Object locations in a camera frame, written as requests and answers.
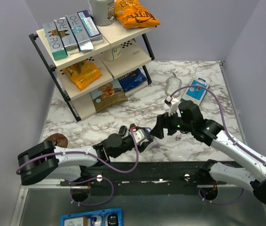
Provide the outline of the lavender earbud charging case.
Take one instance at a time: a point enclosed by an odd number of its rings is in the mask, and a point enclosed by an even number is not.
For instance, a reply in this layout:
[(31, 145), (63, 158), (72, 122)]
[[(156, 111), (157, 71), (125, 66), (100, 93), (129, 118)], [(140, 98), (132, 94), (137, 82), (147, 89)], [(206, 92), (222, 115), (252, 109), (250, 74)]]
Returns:
[(147, 127), (144, 129), (145, 137), (148, 141), (153, 140), (153, 136), (150, 134), (151, 133), (151, 128)]

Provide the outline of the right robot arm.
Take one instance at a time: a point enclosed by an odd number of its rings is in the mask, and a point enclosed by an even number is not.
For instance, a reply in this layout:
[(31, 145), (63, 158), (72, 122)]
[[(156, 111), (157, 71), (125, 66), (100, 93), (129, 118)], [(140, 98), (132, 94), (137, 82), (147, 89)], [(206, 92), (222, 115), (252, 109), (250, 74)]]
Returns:
[(217, 149), (240, 164), (240, 168), (231, 168), (223, 163), (208, 160), (199, 172), (203, 184), (222, 181), (248, 190), (266, 205), (266, 157), (237, 140), (225, 127), (214, 120), (203, 117), (199, 106), (193, 101), (172, 101), (169, 111), (157, 116), (155, 127), (150, 134), (164, 138), (164, 129), (171, 136), (177, 131), (191, 133), (202, 143)]

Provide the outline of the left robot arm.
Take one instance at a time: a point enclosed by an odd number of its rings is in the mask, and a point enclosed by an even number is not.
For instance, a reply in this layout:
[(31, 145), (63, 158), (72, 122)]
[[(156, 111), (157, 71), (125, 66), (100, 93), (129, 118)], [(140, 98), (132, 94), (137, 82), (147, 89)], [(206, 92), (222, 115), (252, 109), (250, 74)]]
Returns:
[(44, 141), (18, 155), (16, 173), (24, 186), (41, 182), (52, 173), (82, 186), (87, 175), (80, 167), (109, 165), (111, 158), (132, 149), (136, 154), (143, 152), (153, 142), (150, 131), (150, 128), (131, 127), (126, 137), (114, 133), (98, 144), (82, 148), (63, 148)]

